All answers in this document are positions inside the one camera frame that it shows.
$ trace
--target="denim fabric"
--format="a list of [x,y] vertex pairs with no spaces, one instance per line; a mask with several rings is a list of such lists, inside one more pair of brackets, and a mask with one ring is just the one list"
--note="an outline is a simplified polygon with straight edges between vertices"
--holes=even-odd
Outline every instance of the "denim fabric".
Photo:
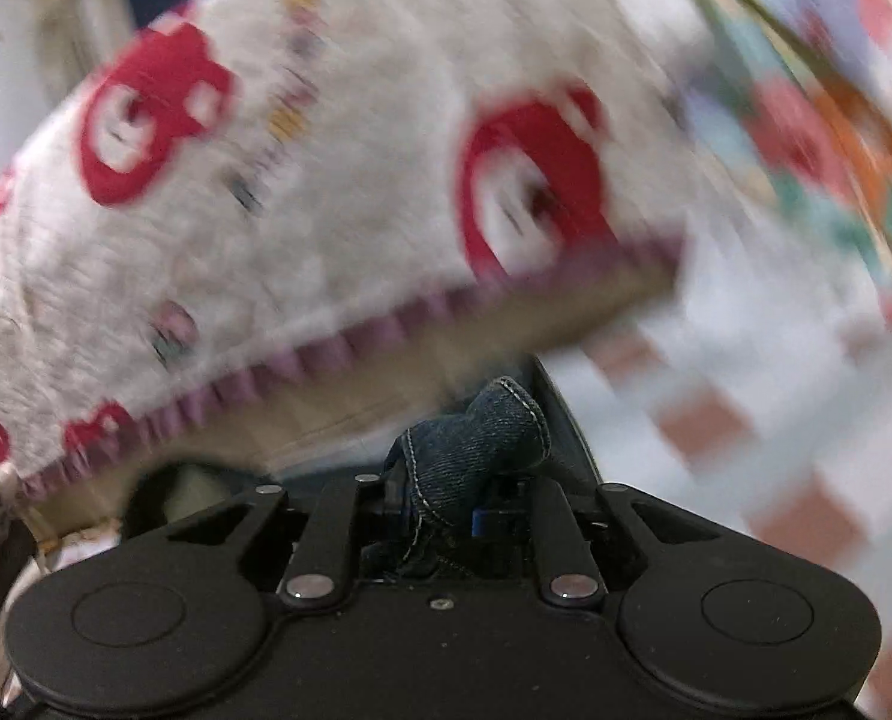
[[[443,415],[409,428],[393,445],[385,470],[406,468],[404,517],[406,543],[389,546],[382,556],[364,555],[367,565],[396,563],[401,575],[424,576],[452,565],[454,536],[471,529],[473,509],[497,474],[524,473],[548,458],[545,417],[515,379],[504,376],[487,385],[465,413]],[[462,572],[461,566],[452,568]]]

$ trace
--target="screw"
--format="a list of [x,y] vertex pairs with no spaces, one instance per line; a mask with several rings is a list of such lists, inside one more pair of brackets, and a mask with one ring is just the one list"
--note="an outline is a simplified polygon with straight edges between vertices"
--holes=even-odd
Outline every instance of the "screw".
[[293,598],[325,598],[334,589],[334,581],[323,574],[300,574],[286,583],[286,592]]
[[599,583],[585,574],[563,574],[552,580],[549,588],[560,598],[581,599],[596,595]]

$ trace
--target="round pad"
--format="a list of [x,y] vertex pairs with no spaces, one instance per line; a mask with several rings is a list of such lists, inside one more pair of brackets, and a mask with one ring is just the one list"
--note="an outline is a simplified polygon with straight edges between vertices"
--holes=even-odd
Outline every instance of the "round pad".
[[801,594],[773,581],[727,581],[706,593],[708,624],[746,644],[783,644],[812,624],[812,607]]
[[73,627],[105,647],[137,647],[169,635],[185,617],[183,597],[160,584],[121,581],[81,598]]
[[142,541],[17,600],[6,645],[33,697],[87,716],[159,714],[207,695],[259,648],[262,599],[228,554]]
[[766,547],[751,560],[742,543],[708,543],[663,552],[626,592],[618,630],[636,660],[726,712],[814,712],[848,695],[879,642],[860,590]]

